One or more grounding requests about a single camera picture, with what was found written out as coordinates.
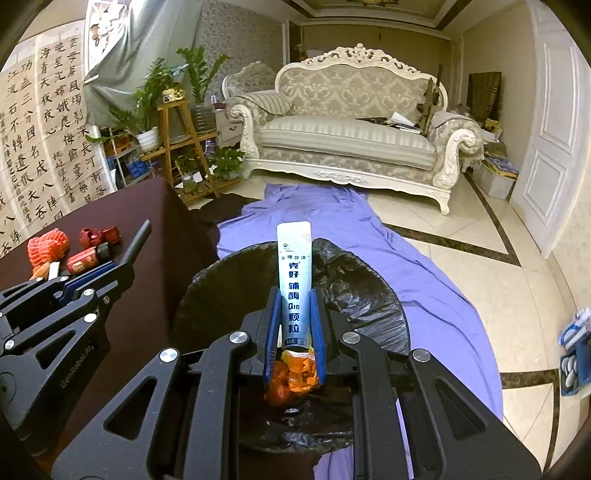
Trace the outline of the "red label small bottle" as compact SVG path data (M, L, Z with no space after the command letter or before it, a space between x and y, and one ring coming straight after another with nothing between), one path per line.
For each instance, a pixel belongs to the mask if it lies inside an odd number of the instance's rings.
M108 261L110 257L110 245L104 242L69 257L66 268L70 274L77 275Z

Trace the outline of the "wooden plant stand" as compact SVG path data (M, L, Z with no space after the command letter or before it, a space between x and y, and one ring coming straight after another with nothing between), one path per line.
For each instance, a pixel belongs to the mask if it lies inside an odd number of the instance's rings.
M178 100L163 103L156 108L159 124L158 134L161 143L147 153L142 153L140 159L152 164L156 160L159 173L166 183L171 186L185 205L204 198L218 198L221 193L230 186L238 184L238 179L218 179L211 171L204 154L207 140L213 140L217 134L215 131L205 134L197 134L193 125L187 100ZM181 126L184 128L187 138L182 141L172 141L170 136L170 119L177 112L180 116ZM187 154L190 160L197 163L195 172L201 173L202 179L193 180L194 185L190 193L185 192L183 174L178 167L178 157Z

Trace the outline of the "tall dark potted plant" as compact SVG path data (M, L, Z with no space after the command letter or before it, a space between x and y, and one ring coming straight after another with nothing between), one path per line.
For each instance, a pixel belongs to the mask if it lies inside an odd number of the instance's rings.
M216 130L216 123L211 102L207 101L207 92L215 75L230 57L222 53L208 65L203 46L179 48L176 53L186 64L185 70L194 100L191 115L195 130L198 134L211 133Z

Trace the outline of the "purple cloth on floor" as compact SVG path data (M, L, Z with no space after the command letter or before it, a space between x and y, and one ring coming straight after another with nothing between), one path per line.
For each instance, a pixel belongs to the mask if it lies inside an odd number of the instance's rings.
M277 224L301 220L311 223L315 237L376 270L403 305L412 347L429 350L497 417L503 415L501 378L477 310L429 257L381 222L365 195L270 184L262 201L239 208L219 225L217 250L228 255L273 240Z

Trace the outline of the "calligraphy paper scrolls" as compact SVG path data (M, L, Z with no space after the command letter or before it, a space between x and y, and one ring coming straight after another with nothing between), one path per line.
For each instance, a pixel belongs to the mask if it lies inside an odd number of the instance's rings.
M88 137L83 21L18 44L1 70L1 252L114 190Z

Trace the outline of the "dark red ribbon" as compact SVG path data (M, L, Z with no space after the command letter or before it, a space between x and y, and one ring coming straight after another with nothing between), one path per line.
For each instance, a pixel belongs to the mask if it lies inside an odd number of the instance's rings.
M115 245L122 241L122 237L116 226L102 230L95 228L83 228L78 234L78 239L84 249L97 247L103 243Z

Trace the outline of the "metal shelf rack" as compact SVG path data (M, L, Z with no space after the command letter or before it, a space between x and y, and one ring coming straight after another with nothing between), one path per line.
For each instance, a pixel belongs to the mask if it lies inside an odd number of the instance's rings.
M154 171L149 161L141 159L142 150L136 139L122 129L102 128L102 147L107 168L117 190L152 178Z

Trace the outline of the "white blue sachet stick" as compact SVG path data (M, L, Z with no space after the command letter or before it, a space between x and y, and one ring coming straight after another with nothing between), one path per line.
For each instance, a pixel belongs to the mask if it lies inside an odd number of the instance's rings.
M281 346L293 351L310 347L311 223L276 227L281 296Z

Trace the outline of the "grey hanging sheet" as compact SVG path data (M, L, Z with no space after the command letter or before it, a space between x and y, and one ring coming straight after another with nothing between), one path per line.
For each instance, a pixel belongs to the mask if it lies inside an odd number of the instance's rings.
M203 5L192 0L129 3L122 34L84 80L89 124L112 127L111 106L133 109L133 94L156 59L162 58L170 66L180 63L176 51L195 44Z

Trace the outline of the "orange peel piece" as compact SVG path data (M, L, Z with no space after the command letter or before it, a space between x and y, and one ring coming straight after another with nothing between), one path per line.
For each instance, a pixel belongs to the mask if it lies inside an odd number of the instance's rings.
M38 278L47 279L49 276L50 270L50 262L45 262L41 265L38 265L33 268L32 276L30 277L31 280L36 280Z

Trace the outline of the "black trash bag bin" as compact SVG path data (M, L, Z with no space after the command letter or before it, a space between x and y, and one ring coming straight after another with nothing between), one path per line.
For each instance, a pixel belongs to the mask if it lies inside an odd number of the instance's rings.
M384 350L407 355L410 331L402 304L388 282L352 252L327 239L311 243L311 280L322 289L325 306L345 314L349 325ZM249 313L266 307L279 282L276 242L230 253L193 277L171 327L173 345L191 352L205 349L238 330ZM246 401L239 441L273 454L318 454L353 444L349 394L337 387L318 389L281 407L260 394Z

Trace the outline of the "white door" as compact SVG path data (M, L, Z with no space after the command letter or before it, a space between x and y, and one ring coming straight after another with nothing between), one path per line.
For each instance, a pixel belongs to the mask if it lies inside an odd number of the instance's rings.
M590 67L549 6L527 3L537 67L532 128L511 205L541 251L555 247L578 192L590 137Z

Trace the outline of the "white potted green plant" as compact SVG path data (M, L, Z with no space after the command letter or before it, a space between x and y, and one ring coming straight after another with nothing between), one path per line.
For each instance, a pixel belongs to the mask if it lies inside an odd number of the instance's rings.
M164 58L158 57L151 63L143 83L133 94L133 107L130 110L115 105L109 107L109 113L116 120L116 127L134 136L143 153L158 148L159 134L153 125L156 107L162 102L163 92L176 87L172 70L165 65Z

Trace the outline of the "white paper strip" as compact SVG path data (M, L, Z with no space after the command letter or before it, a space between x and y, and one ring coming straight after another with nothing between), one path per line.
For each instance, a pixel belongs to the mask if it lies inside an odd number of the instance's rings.
M48 279L52 280L59 275L60 263L58 261L49 264Z

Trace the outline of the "orange foam fruit net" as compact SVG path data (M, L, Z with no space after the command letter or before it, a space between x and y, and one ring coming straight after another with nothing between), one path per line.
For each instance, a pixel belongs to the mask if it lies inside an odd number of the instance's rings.
M33 269L60 261L69 249L67 235L54 228L40 237L32 237L27 242L27 255Z

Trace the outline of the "ornate white sofa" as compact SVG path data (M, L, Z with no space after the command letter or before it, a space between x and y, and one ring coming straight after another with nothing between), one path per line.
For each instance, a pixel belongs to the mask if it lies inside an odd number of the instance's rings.
M247 66L225 85L242 123L242 172L298 175L434 199L484 158L478 123L448 109L441 80L362 44L283 66L273 89L246 92Z

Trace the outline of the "orange plastic bag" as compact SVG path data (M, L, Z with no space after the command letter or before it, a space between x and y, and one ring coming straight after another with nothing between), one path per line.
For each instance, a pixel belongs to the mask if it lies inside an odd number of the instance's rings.
M266 402L273 407L287 405L319 386L314 349L304 352L286 350L281 352L279 360L273 362Z

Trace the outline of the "small floor plant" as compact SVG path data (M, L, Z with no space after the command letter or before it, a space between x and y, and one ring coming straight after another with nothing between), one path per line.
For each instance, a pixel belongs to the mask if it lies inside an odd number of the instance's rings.
M242 171L242 162L245 153L235 148L216 148L207 161L211 172L217 179L233 180Z

